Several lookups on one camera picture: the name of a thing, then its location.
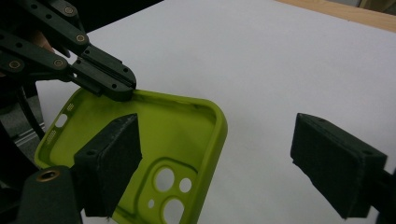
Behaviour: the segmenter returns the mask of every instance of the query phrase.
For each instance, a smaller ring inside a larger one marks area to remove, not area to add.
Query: wooden surface
[[[394,3],[396,3],[396,0],[362,0],[359,7],[383,12]]]
[[[396,16],[359,7],[350,7],[325,0],[277,0],[278,2],[303,7],[327,15],[355,21],[396,33]]]

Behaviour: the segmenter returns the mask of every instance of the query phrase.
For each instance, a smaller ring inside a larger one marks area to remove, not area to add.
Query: lime green phone case
[[[166,223],[166,206],[177,200],[184,207],[180,223],[197,222],[227,135],[224,114],[210,101],[136,90],[131,101],[114,102],[80,89],[49,127],[35,162],[71,167],[74,154],[111,120],[132,113],[143,160],[113,218]],[[164,173],[170,173],[165,184]]]

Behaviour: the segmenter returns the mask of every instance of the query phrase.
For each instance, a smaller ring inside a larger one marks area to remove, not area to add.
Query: screw
[[[19,67],[21,67],[21,63],[18,61],[12,61],[8,64],[8,66],[12,69],[17,69]]]
[[[60,67],[60,66],[64,65],[64,62],[62,62],[62,60],[60,60],[60,59],[57,59],[57,60],[53,61],[53,64],[57,67]]]
[[[76,36],[76,40],[77,40],[78,42],[82,42],[82,41],[85,40],[85,36],[83,36],[83,35],[78,35],[78,36]]]
[[[71,7],[66,7],[66,8],[64,9],[64,12],[65,12],[66,14],[73,14],[74,9],[71,8]]]

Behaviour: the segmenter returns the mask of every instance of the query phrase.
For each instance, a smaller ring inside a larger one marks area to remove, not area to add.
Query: black 3d-printed part
[[[293,163],[342,218],[367,217],[369,195],[387,156],[325,119],[298,114]]]
[[[66,166],[53,166],[29,176],[23,187],[18,224],[81,222],[73,176]]]
[[[111,217],[142,160],[137,115],[114,119],[75,155],[87,217]]]

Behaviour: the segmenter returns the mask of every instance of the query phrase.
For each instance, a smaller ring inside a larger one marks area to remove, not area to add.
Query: white table surface
[[[396,34],[270,0],[168,0],[90,38],[133,69],[138,89],[209,99],[225,113],[199,223],[375,223],[374,208],[341,219],[290,146],[296,114],[315,115],[388,154],[393,172]],[[49,126],[77,87],[37,87]]]

